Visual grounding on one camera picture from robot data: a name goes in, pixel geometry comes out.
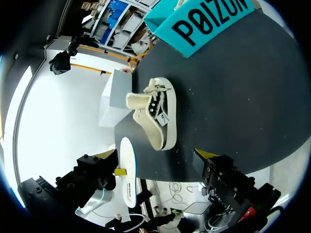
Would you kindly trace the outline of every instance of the dark gray surface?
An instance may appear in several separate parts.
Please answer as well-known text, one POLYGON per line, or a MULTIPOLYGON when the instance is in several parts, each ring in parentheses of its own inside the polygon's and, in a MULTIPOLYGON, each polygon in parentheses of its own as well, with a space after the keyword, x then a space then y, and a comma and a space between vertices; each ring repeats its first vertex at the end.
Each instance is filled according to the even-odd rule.
POLYGON ((188 59, 158 43, 133 73, 133 92, 155 77, 168 78, 176 91, 176 146, 153 150, 132 114, 115 128, 117 149, 123 137, 132 141, 140 178, 199 181, 191 166, 194 148, 226 153, 241 171, 254 172, 290 155, 311 135, 304 58, 295 41, 260 12, 188 59))

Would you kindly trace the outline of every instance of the white pedestal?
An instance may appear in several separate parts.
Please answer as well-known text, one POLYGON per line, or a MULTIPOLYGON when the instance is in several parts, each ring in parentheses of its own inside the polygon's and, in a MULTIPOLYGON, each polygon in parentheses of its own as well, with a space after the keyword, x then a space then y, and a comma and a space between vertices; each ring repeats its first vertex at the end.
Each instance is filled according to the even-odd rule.
POLYGON ((100 126, 115 127, 132 111, 126 107, 126 94, 129 92, 132 92, 132 75, 115 69, 102 93, 100 126))

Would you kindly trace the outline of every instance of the cream sneaker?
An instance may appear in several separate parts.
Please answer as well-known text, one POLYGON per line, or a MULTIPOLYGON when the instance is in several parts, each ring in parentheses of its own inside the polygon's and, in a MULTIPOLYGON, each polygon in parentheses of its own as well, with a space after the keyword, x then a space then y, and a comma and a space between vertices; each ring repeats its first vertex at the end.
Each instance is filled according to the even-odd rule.
POLYGON ((169 150, 177 140, 176 94, 165 78, 150 79, 144 93, 128 93, 126 105, 135 110, 134 120, 142 126, 155 150, 169 150))

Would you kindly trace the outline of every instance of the robotic arm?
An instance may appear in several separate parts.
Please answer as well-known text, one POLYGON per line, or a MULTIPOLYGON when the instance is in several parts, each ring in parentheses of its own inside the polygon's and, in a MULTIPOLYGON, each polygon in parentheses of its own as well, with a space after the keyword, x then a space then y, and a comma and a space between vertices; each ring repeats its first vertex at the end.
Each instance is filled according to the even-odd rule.
POLYGON ((256 189, 254 177, 247 177, 238 171, 229 156, 218 156, 198 149, 194 154, 194 167, 202 174, 205 186, 203 195, 210 195, 211 209, 216 209, 209 218, 232 213, 230 221, 219 230, 226 233, 260 231, 271 212, 282 210, 272 209, 281 193, 268 183, 256 189))
MULTIPOLYGON (((281 193, 268 183, 256 189, 255 179, 238 171, 230 157, 197 149, 194 154, 194 167, 201 174, 205 186, 203 194, 209 194, 212 202, 205 219, 207 232, 254 233, 266 225, 271 212, 280 210, 272 207, 281 193), (206 224, 228 214, 230 220, 221 227, 206 224)), ((84 227, 90 231, 116 232, 80 218, 75 211, 78 207, 83 208, 97 189, 113 190, 116 187, 114 171, 119 165, 117 151, 97 156, 84 155, 77 159, 77 164, 73 171, 56 178, 56 188, 42 177, 22 182, 18 191, 27 210, 36 222, 44 226, 55 221, 56 226, 62 230, 68 228, 71 232, 84 227)), ((182 219, 178 228, 181 233, 194 230, 193 223, 187 219, 182 219)))

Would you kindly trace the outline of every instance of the shoelace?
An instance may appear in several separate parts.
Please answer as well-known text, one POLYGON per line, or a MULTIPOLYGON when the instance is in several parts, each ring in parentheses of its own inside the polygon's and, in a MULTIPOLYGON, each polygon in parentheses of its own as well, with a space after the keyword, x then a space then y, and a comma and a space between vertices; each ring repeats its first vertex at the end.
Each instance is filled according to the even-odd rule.
POLYGON ((156 101, 158 92, 163 92, 163 91, 168 91, 168 90, 170 90, 170 88, 165 88, 164 86, 160 86, 160 85, 150 85, 144 89, 144 93, 151 94, 154 101, 156 101))

